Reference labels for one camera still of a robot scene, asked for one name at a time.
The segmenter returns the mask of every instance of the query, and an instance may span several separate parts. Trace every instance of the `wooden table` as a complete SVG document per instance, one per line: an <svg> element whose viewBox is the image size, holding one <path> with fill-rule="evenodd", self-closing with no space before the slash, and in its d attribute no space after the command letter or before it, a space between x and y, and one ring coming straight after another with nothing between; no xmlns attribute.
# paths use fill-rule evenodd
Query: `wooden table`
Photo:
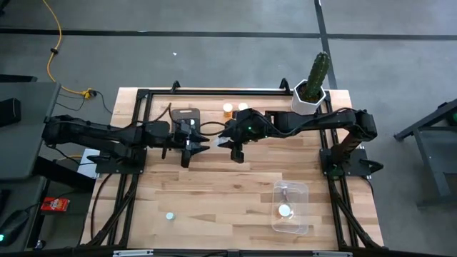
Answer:
<svg viewBox="0 0 457 257"><path fill-rule="evenodd" d="M130 123L136 91L137 88L119 89L111 125ZM332 90L330 94L333 109L351 107L348 91ZM291 97L155 96L150 120L170 102L173 109L200 109L203 123L226 121L222 112L224 103L238 106L245 102L260 112L290 111ZM163 120L170 122L168 116ZM202 128L205 132L219 130L218 125ZM338 130L340 140L346 134L347 131ZM215 136L209 138L211 141L206 144L211 148L192 157L189 168L180 167L178 152L169 151L162 160L161 149L149 149L136 193L129 248L337 249L328 184L318 161L321 142L317 131L250 143L244 146L243 164L231 161L230 150L214 144ZM271 228L271 194L273 184L280 180L300 181L309 188L309 230L304 236L279 233ZM96 182L92 199L100 183L101 178ZM113 212L118 183L119 176L113 175L102 189L95 213L96 232ZM370 187L361 178L349 177L348 189L355 217L372 239L383 245ZM174 212L176 219L167 221L167 212ZM116 241L120 238L122 220L123 217ZM349 243L345 218L342 223ZM82 243L90 239L90 213L85 228Z"/></svg>

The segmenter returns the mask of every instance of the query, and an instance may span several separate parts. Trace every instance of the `red label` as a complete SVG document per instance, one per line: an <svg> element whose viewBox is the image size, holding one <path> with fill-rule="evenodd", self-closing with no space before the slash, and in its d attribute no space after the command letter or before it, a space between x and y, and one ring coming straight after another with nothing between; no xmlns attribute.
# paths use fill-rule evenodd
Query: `red label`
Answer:
<svg viewBox="0 0 457 257"><path fill-rule="evenodd" d="M70 203L69 199L46 197L41 205L42 211L66 211Z"/></svg>

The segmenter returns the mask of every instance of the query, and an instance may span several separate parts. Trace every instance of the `green cactus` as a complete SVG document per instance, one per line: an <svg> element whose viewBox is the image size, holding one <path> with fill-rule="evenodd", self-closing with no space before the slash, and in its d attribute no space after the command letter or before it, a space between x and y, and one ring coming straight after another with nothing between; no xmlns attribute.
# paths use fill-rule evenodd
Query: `green cactus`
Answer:
<svg viewBox="0 0 457 257"><path fill-rule="evenodd" d="M319 101L321 97L321 86L326 77L329 65L330 57L326 52L321 52L316 56L313 68L309 73L308 82L298 90L300 100L309 103Z"/></svg>

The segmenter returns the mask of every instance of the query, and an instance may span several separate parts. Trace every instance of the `concrete floor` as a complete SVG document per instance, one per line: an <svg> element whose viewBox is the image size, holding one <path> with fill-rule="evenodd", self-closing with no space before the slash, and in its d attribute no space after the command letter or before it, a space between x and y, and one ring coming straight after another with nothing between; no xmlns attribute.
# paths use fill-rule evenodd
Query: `concrete floor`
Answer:
<svg viewBox="0 0 457 257"><path fill-rule="evenodd" d="M319 32L313 0L49 3L66 29ZM457 34L453 0L321 0L321 4L327 32L332 34ZM56 28L41 1L12 1L5 11L0 26ZM1 34L0 74L49 81L45 66L56 41L56 36ZM436 190L414 139L397 143L392 135L457 96L456 42L331 39L329 46L338 89L350 90L353 106L367 109L376 119L379 136L366 148L370 158L385 165L373 176L373 186L386 246L455 256L456 209L416 208L417 201L435 196ZM283 77L296 84L307 77L321 50L320 39L65 36L52 71L71 89L101 91L112 108L121 86L170 86L179 80L188 87L276 88ZM59 102L79 105L78 99L59 97ZM100 99L88 101L79 112L57 106L54 114L99 123L110 120ZM81 151L71 145L60 149L67 154ZM59 157L49 151L42 154ZM76 244L79 234L64 237L52 246Z"/></svg>

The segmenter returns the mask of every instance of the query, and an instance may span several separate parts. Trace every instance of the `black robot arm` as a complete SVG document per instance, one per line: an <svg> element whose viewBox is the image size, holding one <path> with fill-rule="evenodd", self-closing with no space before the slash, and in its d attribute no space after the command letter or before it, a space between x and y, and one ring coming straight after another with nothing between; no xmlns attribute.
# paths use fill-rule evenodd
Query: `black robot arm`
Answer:
<svg viewBox="0 0 457 257"><path fill-rule="evenodd" d="M42 138L50 147L62 143L76 143L100 150L100 156L90 156L89 159L105 164L99 169L101 173L132 173L132 170L142 170L147 146L162 148L162 158L165 158L167 149L181 150L183 167L189 166L190 158L194 154L208 149L208 146L195 144L208 139L200 136L195 132L195 128L184 121L177 123L173 133L169 131L170 124L166 121L151 121L140 126L131 124L118 128L65 115L49 118Z"/></svg>
<svg viewBox="0 0 457 257"><path fill-rule="evenodd" d="M220 147L231 149L231 159L244 162L243 144L263 138L286 138L302 131L319 129L346 129L349 135L331 148L332 163L341 163L363 141L377 136L373 116L366 111L349 108L329 114L298 115L290 111L266 111L265 115L253 109L235 114L236 119L226 122L227 129L219 136L229 138Z"/></svg>

